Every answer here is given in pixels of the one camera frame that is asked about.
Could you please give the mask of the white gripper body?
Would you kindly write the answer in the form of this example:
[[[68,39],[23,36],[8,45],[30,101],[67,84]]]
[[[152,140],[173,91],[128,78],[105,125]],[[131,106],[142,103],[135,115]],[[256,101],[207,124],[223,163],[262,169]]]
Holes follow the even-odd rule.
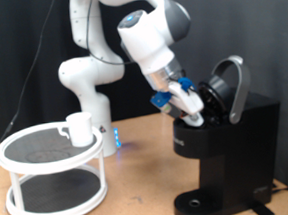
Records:
[[[203,109],[204,103],[202,99],[199,98],[192,84],[188,82],[182,82],[180,84],[171,81],[168,88],[171,93],[170,103],[175,105],[179,110],[189,115],[195,115]]]

